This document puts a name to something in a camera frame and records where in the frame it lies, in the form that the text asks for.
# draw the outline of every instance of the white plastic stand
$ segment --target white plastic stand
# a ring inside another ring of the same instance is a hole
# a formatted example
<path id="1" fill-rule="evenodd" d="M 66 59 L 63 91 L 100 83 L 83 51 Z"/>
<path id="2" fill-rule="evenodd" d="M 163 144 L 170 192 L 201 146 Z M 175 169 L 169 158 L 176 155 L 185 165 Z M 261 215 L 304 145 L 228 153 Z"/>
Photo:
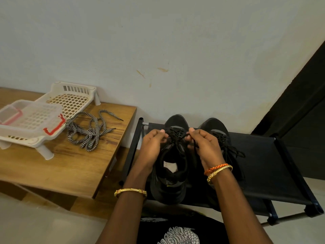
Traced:
<path id="1" fill-rule="evenodd" d="M 94 96 L 94 99 L 95 99 L 95 105 L 100 105 L 100 98 L 98 96 L 98 93 L 95 92 L 95 96 Z"/>
<path id="2" fill-rule="evenodd" d="M 1 148 L 2 150 L 7 149 L 7 148 L 9 148 L 10 146 L 11 146 L 11 143 L 10 143 L 10 142 L 6 142 L 6 141 L 2 141 L 2 140 L 0 140 L 0 148 Z"/>
<path id="3" fill-rule="evenodd" d="M 54 153 L 52 153 L 45 145 L 41 145 L 35 149 L 45 158 L 45 160 L 50 160 L 54 157 Z"/>

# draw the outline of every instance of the white wall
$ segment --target white wall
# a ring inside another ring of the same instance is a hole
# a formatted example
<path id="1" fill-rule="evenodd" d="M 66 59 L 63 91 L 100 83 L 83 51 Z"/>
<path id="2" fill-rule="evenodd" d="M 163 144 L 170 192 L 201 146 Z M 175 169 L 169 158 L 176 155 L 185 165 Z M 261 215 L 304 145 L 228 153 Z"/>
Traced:
<path id="1" fill-rule="evenodd" d="M 137 106 L 136 120 L 164 123 L 179 113 L 198 126 L 216 117 L 229 131 L 250 133 L 325 40 L 324 7 L 325 0 L 0 0 L 0 86 L 94 85 L 102 101 Z"/>

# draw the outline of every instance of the black shoe rack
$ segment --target black shoe rack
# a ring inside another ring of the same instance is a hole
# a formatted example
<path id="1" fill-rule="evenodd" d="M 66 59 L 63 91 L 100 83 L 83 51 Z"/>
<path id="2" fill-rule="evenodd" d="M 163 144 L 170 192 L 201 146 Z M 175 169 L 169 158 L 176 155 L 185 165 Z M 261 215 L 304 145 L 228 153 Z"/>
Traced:
<path id="1" fill-rule="evenodd" d="M 120 185 L 124 184 L 130 172 L 140 136 L 145 135 L 144 126 L 148 126 L 147 132 L 165 127 L 164 124 L 145 123 L 143 118 L 139 118 L 123 167 Z M 245 177 L 239 185 L 254 213 L 268 217 L 267 222 L 262 224 L 263 226 L 299 218 L 316 217 L 324 213 L 281 139 L 276 135 L 262 137 L 240 133 L 230 133 L 230 137 L 232 145 L 246 155 L 246 158 L 237 158 Z M 154 200 L 150 193 L 150 179 L 148 178 L 146 190 L 148 199 Z M 272 200 L 305 205 L 305 210 L 302 213 L 279 218 Z M 210 208 L 202 190 L 191 185 L 187 188 L 182 204 Z"/>

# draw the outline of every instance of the wooden tabletop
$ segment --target wooden tabletop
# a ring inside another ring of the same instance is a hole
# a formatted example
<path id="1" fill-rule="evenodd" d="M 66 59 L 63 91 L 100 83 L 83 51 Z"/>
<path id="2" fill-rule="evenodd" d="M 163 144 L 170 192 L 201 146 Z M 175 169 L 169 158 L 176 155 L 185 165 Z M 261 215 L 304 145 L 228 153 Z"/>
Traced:
<path id="1" fill-rule="evenodd" d="M 0 87 L 0 109 L 16 100 L 34 101 L 42 95 Z M 88 152 L 71 144 L 65 130 L 56 139 L 45 143 L 54 153 L 51 160 L 45 160 L 34 148 L 12 144 L 5 150 L 0 149 L 0 180 L 91 198 L 136 111 L 134 106 L 112 103 L 95 106 L 93 102 L 84 111 L 98 116 L 101 109 L 115 113 L 124 121 L 103 113 L 107 127 L 116 129 L 100 137 L 99 145 L 94 151 Z M 86 128 L 89 120 L 89 117 L 80 115 L 75 122 Z"/>

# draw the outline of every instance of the black and white shoelace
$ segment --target black and white shoelace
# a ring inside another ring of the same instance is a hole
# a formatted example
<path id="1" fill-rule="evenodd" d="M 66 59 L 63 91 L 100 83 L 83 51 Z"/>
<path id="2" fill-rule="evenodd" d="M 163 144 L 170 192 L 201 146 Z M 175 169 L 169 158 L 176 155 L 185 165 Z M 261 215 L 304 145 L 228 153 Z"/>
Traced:
<path id="1" fill-rule="evenodd" d="M 96 149 L 96 147 L 98 146 L 99 140 L 100 140 L 100 136 L 103 136 L 104 134 L 107 134 L 115 129 L 115 128 L 107 128 L 106 127 L 105 119 L 101 115 L 101 113 L 103 113 L 103 112 L 107 113 L 111 116 L 114 116 L 116 119 L 123 121 L 117 115 L 115 115 L 114 113 L 107 111 L 107 110 L 100 110 L 99 118 L 95 117 L 94 115 L 92 115 L 90 113 L 84 112 L 84 111 L 78 112 L 73 117 L 68 119 L 65 123 L 65 127 L 68 130 L 68 132 L 67 132 L 68 140 L 72 144 L 80 144 L 81 143 L 80 147 L 85 148 L 87 151 L 93 151 L 94 149 Z M 77 124 L 75 124 L 73 122 L 73 120 L 76 118 L 76 116 L 81 115 L 81 114 L 87 115 L 91 118 L 89 121 L 89 124 L 88 124 L 88 129 L 79 127 Z M 95 128 L 93 128 L 91 126 L 92 122 L 95 122 Z M 79 140 L 75 140 L 72 137 L 76 133 L 83 134 L 83 135 L 85 135 L 85 137 L 82 139 L 79 139 Z"/>

